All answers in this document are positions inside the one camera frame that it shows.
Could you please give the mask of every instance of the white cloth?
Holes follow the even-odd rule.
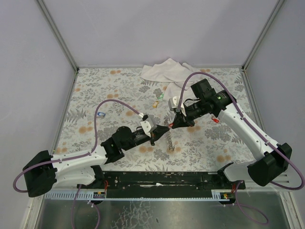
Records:
[[[145,65],[141,72],[141,78],[149,81],[169,83],[163,97],[164,100],[168,101],[174,96],[180,96],[186,78],[197,71],[199,70],[187,63],[181,65],[169,58],[161,64],[155,64],[154,66]],[[202,77],[195,77],[194,80],[192,79],[187,82],[183,93],[183,101],[196,98],[190,86],[201,79]]]

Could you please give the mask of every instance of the gray wall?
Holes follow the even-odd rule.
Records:
[[[292,161],[305,174],[305,1],[282,8],[248,75],[267,133],[293,148]],[[293,169],[289,175],[300,179]],[[305,221],[305,189],[294,192]]]
[[[243,64],[277,0],[45,0],[79,66]]]
[[[12,188],[51,149],[73,71],[33,0],[0,7],[0,228],[17,229],[29,198]],[[21,178],[18,187],[25,189]]]

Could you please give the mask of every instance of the patterned table surface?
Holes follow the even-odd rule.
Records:
[[[66,114],[56,154],[68,154],[94,145],[93,117],[96,106],[109,98],[132,105],[139,112],[153,115],[163,125],[173,119],[167,101],[153,103],[164,93],[168,83],[146,81],[140,78],[141,68],[80,69]],[[220,79],[237,99],[244,111],[252,117],[243,80],[238,68],[202,69]],[[221,86],[209,80],[216,91]],[[108,139],[118,127],[126,125],[132,131],[140,126],[140,117],[118,103],[106,103],[99,109],[106,113],[97,118],[98,143]],[[195,127],[171,130],[174,151],[170,151],[166,137],[142,144],[125,152],[119,161],[102,166],[103,170],[117,171],[217,171],[231,161],[253,160],[247,146],[225,123],[215,123],[210,115],[196,120]]]

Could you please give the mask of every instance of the cable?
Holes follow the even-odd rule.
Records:
[[[78,187],[78,190],[77,190],[77,192],[76,192],[76,194],[75,194],[75,197],[74,197],[74,199],[73,199],[73,204],[72,204],[72,208],[71,208],[71,224],[72,224],[72,228],[73,229],[75,229],[75,225],[74,225],[74,207],[75,207],[75,203],[76,203],[76,198],[78,197],[78,194],[79,194],[79,192],[80,192],[80,190],[81,190],[81,185],[79,185],[79,187]]]
[[[238,190],[238,188],[239,188],[239,185],[240,185],[242,182],[243,182],[242,180],[238,182],[238,184],[237,184],[237,186],[236,186],[236,190],[235,190],[235,201],[236,201],[237,206],[239,207],[239,209],[241,210],[241,212],[242,212],[248,219],[250,219],[251,221],[253,221],[254,223],[257,223],[257,224],[263,225],[263,226],[269,225],[269,219],[268,219],[267,215],[265,215],[260,209],[255,208],[255,207],[252,207],[252,206],[249,206],[249,205],[246,205],[246,204],[240,204],[240,203],[238,202],[238,199],[237,199],[237,190]],[[247,213],[245,213],[245,211],[242,209],[242,207],[249,208],[249,209],[252,209],[252,210],[255,210],[255,211],[259,212],[259,213],[260,213],[262,216],[264,216],[264,218],[266,219],[266,223],[262,223],[262,222],[259,222],[259,221],[255,220],[255,219],[251,218]]]
[[[79,156],[72,156],[72,157],[67,157],[67,158],[64,158],[62,159],[62,161],[69,161],[69,160],[73,160],[73,159],[78,159],[78,158],[82,158],[82,157],[85,157],[85,156],[88,156],[88,155],[91,155],[91,153],[93,153],[97,147],[97,141],[98,141],[98,137],[97,137],[97,127],[96,127],[96,117],[97,117],[97,113],[98,113],[98,110],[100,108],[100,106],[102,106],[104,103],[106,102],[117,102],[117,103],[120,103],[126,107],[128,107],[129,109],[131,109],[132,111],[134,111],[137,115],[140,115],[140,112],[138,112],[136,109],[132,108],[131,106],[129,106],[128,104],[120,101],[120,100],[116,100],[116,99],[106,99],[104,101],[102,101],[95,109],[95,113],[94,113],[94,134],[95,134],[95,143],[94,143],[94,147],[92,148],[91,152],[88,152],[84,155],[79,155]],[[17,188],[17,181],[19,180],[19,178],[24,175],[25,173],[27,173],[28,171],[34,169],[34,168],[37,168],[37,167],[40,167],[40,166],[44,166],[44,165],[48,165],[48,164],[52,164],[52,163],[57,163],[57,162],[61,162],[60,159],[57,159],[57,160],[54,160],[54,161],[45,161],[45,162],[41,162],[41,163],[38,163],[38,164],[35,164],[31,167],[28,167],[27,169],[23,170],[21,173],[19,173],[16,178],[14,179],[14,182],[13,182],[13,188],[15,191],[17,192],[20,192],[20,193],[27,193],[28,190],[21,190],[21,189],[18,189]]]
[[[76,195],[75,195],[75,197],[73,199],[73,204],[72,204],[72,208],[71,208],[71,224],[72,224],[72,228],[73,229],[76,229],[75,224],[74,224],[74,213],[73,213],[74,211],[73,210],[74,210],[76,198],[78,197],[80,189],[81,189],[81,185],[78,187],[78,190],[77,190]],[[97,223],[96,223],[96,226],[94,228],[94,229],[97,229],[99,227],[99,224],[100,224],[100,221],[101,221],[100,210],[99,210],[99,208],[95,204],[92,204],[92,205],[94,206],[94,208],[97,211]]]
[[[298,173],[298,175],[300,176],[301,178],[301,184],[299,187],[287,187],[287,186],[284,186],[284,185],[280,185],[280,184],[277,184],[273,181],[271,181],[270,183],[271,184],[274,184],[278,187],[282,187],[282,188],[285,188],[285,189],[288,189],[288,190],[300,190],[302,189],[304,186],[305,186],[305,178],[303,176],[303,174],[301,173],[301,171],[295,166],[295,164],[290,161],[282,152],[280,152],[274,145],[272,145],[253,125],[251,125],[251,123],[246,119],[246,117],[244,117],[244,114],[242,113],[242,111],[239,109],[236,101],[234,100],[233,96],[231,95],[231,93],[228,91],[228,89],[225,87],[225,85],[218,79],[216,79],[214,76],[208,74],[208,73],[203,73],[203,72],[196,72],[196,73],[192,73],[189,75],[189,77],[186,78],[184,84],[183,84],[183,87],[182,87],[182,91],[181,91],[181,94],[180,94],[180,99],[179,99],[179,104],[178,104],[178,107],[176,109],[176,111],[180,111],[180,108],[181,108],[181,104],[182,104],[182,97],[183,97],[183,93],[184,93],[184,89],[185,89],[185,86],[186,86],[186,83],[189,81],[189,79],[194,76],[194,75],[197,75],[197,74],[202,74],[202,75],[206,75],[206,76],[209,76],[211,77],[213,80],[215,80],[216,82],[218,82],[223,88],[224,90],[227,92],[227,94],[229,95],[230,99],[232,100],[233,104],[234,104],[234,107],[237,109],[239,115],[241,116],[241,118],[247,123],[247,125],[266,143],[268,144],[275,152],[277,152],[282,158],[284,158],[285,161],[288,162],[288,164],[291,165],[291,167]]]

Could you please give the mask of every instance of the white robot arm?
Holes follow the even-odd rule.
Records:
[[[180,98],[177,96],[169,100],[170,110],[176,111],[172,129],[194,126],[194,119],[205,114],[213,114],[235,131],[255,158],[254,161],[250,162],[226,165],[223,172],[228,180],[252,179],[257,184],[265,186],[287,169],[288,163],[267,145],[243,119],[246,118],[269,143],[277,146],[277,149],[288,158],[291,156],[291,147],[287,143],[279,145],[277,141],[261,130],[237,103],[240,112],[243,113],[243,117],[241,117],[226,91],[216,93],[206,79],[192,85],[191,88],[198,98],[196,103],[190,106],[182,104],[180,111],[176,111]]]

